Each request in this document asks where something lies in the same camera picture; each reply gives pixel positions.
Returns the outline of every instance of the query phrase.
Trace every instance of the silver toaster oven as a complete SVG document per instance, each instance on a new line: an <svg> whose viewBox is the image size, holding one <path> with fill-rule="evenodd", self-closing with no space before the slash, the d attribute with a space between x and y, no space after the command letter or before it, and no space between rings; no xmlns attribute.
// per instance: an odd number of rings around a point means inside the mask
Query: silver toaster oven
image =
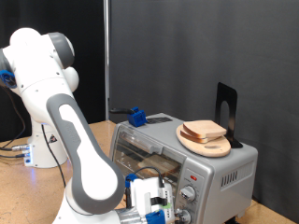
<svg viewBox="0 0 299 224"><path fill-rule="evenodd" d="M148 165L159 168L164 181L173 187L175 210L187 210L192 224L221 224L242 217L251 202L256 148L243 144L225 157L203 157L177 139L176 129L183 120L166 114L148 116L158 117L171 121L138 128L125 121L116 126L109 157L123 175ZM138 175L148 178L157 174L144 170Z"/></svg>

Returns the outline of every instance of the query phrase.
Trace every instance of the wooden plate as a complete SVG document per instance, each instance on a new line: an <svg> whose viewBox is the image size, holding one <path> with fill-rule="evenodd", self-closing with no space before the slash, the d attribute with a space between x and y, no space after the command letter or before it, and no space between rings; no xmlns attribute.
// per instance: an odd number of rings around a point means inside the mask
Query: wooden plate
<svg viewBox="0 0 299 224"><path fill-rule="evenodd" d="M195 152L197 154L207 156L207 157L223 157L230 153L231 145L229 141L221 136L215 140L212 140L208 143L194 143L193 141L184 138L180 135L181 127L177 127L177 138L180 143L185 146L187 149Z"/></svg>

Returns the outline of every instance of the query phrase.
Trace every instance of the table surface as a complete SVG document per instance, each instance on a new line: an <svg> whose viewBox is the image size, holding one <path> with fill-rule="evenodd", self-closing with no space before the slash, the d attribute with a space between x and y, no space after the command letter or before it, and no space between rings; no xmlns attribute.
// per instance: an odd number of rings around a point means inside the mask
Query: table surface
<svg viewBox="0 0 299 224"><path fill-rule="evenodd" d="M108 156L115 123L106 120L90 125L95 138ZM28 138L18 139L12 145L25 144ZM2 155L20 154L20 152L0 151ZM69 161L62 165L67 182L73 174ZM55 219L63 196L64 186L57 167L40 169L25 167L23 159L0 158L0 224L50 224ZM121 202L117 208L123 208ZM251 202L242 218L242 224L294 224L294 222L268 209Z"/></svg>

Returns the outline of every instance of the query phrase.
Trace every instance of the black stand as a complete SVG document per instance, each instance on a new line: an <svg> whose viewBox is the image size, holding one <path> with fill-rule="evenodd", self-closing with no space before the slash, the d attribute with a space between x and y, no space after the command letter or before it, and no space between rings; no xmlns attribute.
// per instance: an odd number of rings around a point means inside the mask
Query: black stand
<svg viewBox="0 0 299 224"><path fill-rule="evenodd" d="M230 142L232 148L241 148L243 145L234 138L236 99L236 90L223 83L218 83L215 122L219 125L221 124L221 105L223 101L226 101L229 106L229 120L225 137Z"/></svg>

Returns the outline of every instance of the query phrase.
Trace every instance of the blue clamp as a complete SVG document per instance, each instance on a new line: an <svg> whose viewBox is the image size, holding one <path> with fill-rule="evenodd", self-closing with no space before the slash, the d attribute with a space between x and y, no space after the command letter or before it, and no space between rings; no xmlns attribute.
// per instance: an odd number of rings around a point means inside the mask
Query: blue clamp
<svg viewBox="0 0 299 224"><path fill-rule="evenodd" d="M163 210L147 214L146 219L148 224L166 224Z"/></svg>
<svg viewBox="0 0 299 224"><path fill-rule="evenodd" d="M0 71L0 80L2 80L3 83L11 89L17 88L15 75L7 70Z"/></svg>
<svg viewBox="0 0 299 224"><path fill-rule="evenodd" d="M125 177L125 187L129 189L131 187L131 181L136 180L138 177L135 174L129 174Z"/></svg>
<svg viewBox="0 0 299 224"><path fill-rule="evenodd" d="M144 110L139 110L137 106L132 108L132 110L134 110L135 113L127 115L130 124L132 124L135 127L139 127L148 122Z"/></svg>

